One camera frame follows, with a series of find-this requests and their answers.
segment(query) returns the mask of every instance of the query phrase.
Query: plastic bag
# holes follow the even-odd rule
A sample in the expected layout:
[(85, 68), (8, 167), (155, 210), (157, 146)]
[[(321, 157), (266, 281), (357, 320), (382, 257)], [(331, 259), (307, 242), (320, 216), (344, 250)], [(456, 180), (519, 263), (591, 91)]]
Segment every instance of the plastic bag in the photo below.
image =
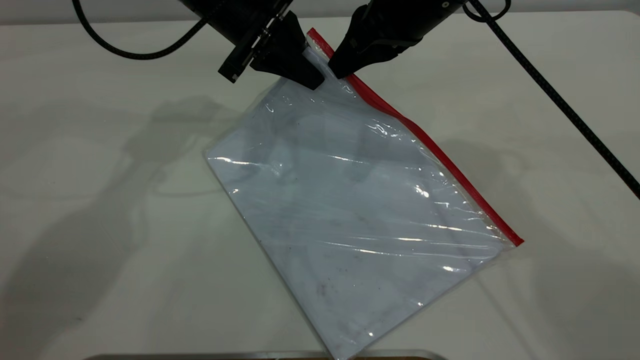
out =
[(311, 91), (281, 79), (207, 160), (336, 360), (522, 240), (313, 30)]

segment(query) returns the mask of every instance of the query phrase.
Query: black cord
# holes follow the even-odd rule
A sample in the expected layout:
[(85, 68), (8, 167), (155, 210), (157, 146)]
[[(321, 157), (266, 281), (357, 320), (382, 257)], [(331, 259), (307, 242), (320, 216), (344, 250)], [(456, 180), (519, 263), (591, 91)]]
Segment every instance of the black cord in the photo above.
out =
[[(607, 148), (607, 146), (597, 137), (596, 134), (589, 128), (589, 126), (576, 114), (576, 112), (564, 101), (564, 99), (556, 92), (556, 90), (549, 84), (549, 82), (538, 72), (538, 70), (529, 62), (529, 60), (520, 52), (518, 47), (509, 39), (507, 34), (498, 26), (495, 22), (496, 19), (504, 15), (504, 10), (500, 15), (491, 17), (489, 12), (478, 0), (469, 0), (471, 5), (480, 14), (482, 22), (486, 22), (489, 28), (493, 30), (495, 35), (500, 39), (504, 46), (509, 50), (513, 57), (518, 60), (518, 63), (529, 73), (533, 80), (542, 88), (542, 90), (553, 100), (557, 107), (569, 118), (569, 121), (580, 131), (580, 133), (587, 139), (587, 141), (598, 151), (598, 153), (604, 158), (604, 160), (611, 166), (611, 168), (620, 176), (622, 181), (627, 184), (631, 191), (640, 199), (640, 183), (634, 178), (634, 176), (625, 168), (624, 165), (616, 158), (616, 156)], [(511, 4), (511, 0), (506, 1), (507, 9)]]
[(80, 0), (71, 0), (71, 1), (74, 4), (74, 9), (76, 10), (76, 15), (78, 16), (78, 20), (80, 20), (80, 24), (82, 24), (83, 28), (86, 30), (89, 36), (95, 40), (95, 42), (97, 42), (100, 46), (102, 46), (103, 48), (107, 49), (108, 51), (116, 55), (122, 56), (123, 58), (127, 58), (127, 59), (133, 59), (133, 60), (158, 59), (158, 58), (162, 58), (163, 56), (167, 56), (171, 54), (177, 49), (180, 49), (180, 47), (186, 44), (187, 41), (191, 40), (193, 35), (195, 35), (198, 31), (200, 31), (200, 29), (202, 29), (209, 22), (212, 16), (216, 13), (216, 10), (218, 10), (218, 8), (220, 8), (220, 6), (223, 3), (227, 2), (227, 0), (221, 0), (218, 3), (218, 5), (216, 5), (216, 7), (213, 9), (213, 11), (209, 13), (209, 15), (200, 19), (200, 21), (198, 21), (198, 23), (195, 24), (195, 26), (193, 26), (191, 30), (189, 30), (186, 34), (184, 34), (183, 37), (181, 37), (178, 41), (176, 41), (170, 47), (167, 47), (166, 49), (163, 49), (160, 51), (156, 51), (155, 53), (136, 54), (136, 53), (130, 53), (128, 51), (120, 50), (117, 47), (106, 42), (103, 38), (101, 38), (100, 35), (98, 35), (95, 32), (95, 30), (93, 30), (93, 28), (91, 27), (91, 24), (89, 24), (89, 22), (87, 21), (86, 16), (84, 15), (84, 11), (82, 10), (82, 6), (80, 5)]
[[(503, 17), (504, 14), (506, 14), (509, 11), (510, 8), (511, 8), (511, 0), (504, 0), (504, 9), (502, 9), (502, 11), (498, 15), (496, 15), (494, 17), (491, 17), (491, 18), (493, 19), (493, 21), (498, 20), (499, 18)], [(467, 4), (464, 4), (462, 6), (462, 10), (464, 10), (465, 13), (467, 14), (467, 16), (470, 17), (472, 20), (475, 20), (475, 21), (478, 21), (478, 22), (487, 22), (487, 20), (485, 20), (484, 17), (480, 17), (480, 16), (472, 13), (471, 10), (469, 10), (469, 8), (467, 8)]]

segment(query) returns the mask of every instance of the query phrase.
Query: wall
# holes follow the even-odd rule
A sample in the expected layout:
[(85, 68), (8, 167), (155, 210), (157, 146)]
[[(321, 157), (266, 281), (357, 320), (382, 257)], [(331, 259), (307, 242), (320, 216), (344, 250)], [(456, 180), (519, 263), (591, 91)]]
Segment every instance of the wall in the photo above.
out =
[[(300, 17), (349, 16), (367, 0), (296, 0), (292, 10)], [(483, 0), (499, 11), (504, 0)], [(193, 15), (176, 0), (83, 0), (92, 21), (181, 20)], [(514, 0), (513, 11), (640, 10), (640, 0)], [(71, 0), (2, 0), (0, 24), (75, 22)]]

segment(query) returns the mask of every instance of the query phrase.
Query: red zip closure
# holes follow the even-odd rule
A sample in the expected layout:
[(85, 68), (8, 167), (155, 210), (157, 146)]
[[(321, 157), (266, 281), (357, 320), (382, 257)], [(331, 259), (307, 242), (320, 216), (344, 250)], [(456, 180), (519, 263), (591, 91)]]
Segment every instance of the red zip closure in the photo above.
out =
[[(324, 53), (331, 58), (333, 56), (333, 49), (331, 46), (324, 41), (322, 36), (316, 31), (316, 29), (311, 28), (307, 35), (316, 42), (316, 44), (324, 51)], [(358, 95), (373, 108), (382, 111), (383, 113), (393, 116), (396, 119), (400, 120), (404, 126), (406, 126), (409, 131), (411, 131), (415, 137), (418, 138), (426, 147), (429, 149), (442, 164), (449, 170), (449, 172), (458, 180), (460, 185), (467, 191), (467, 193), (471, 196), (471, 198), (476, 202), (476, 204), (489, 216), (489, 219), (493, 221), (493, 223), (504, 233), (505, 236), (515, 246), (520, 246), (524, 240), (519, 237), (516, 232), (509, 226), (507, 223), (495, 212), (495, 210), (489, 205), (489, 203), (480, 195), (480, 193), (476, 190), (476, 188), (471, 184), (471, 182), (467, 179), (467, 177), (462, 174), (462, 171), (458, 169), (456, 164), (449, 159), (449, 157), (442, 151), (442, 149), (424, 132), (416, 123), (409, 120), (400, 114), (396, 109), (394, 109), (389, 103), (384, 101), (378, 94), (376, 94), (370, 87), (368, 87), (360, 78), (358, 78), (355, 74), (347, 76), (347, 80), (353, 86), (353, 89), (356, 90)]]

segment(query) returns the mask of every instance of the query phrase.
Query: white tabletop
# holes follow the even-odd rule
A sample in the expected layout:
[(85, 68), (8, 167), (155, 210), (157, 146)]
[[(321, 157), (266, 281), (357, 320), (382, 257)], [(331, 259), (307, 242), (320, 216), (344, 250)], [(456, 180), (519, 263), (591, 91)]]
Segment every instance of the white tabletop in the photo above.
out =
[[(334, 47), (347, 18), (303, 19)], [(640, 18), (500, 24), (640, 177)], [(131, 51), (192, 22), (101, 24)], [(320, 350), (202, 157), (276, 77), (217, 74), (212, 29), (155, 61), (79, 25), (0, 27), (0, 354)], [(373, 345), (451, 359), (640, 354), (640, 201), (490, 30), (454, 15), (358, 73), (526, 240)]]

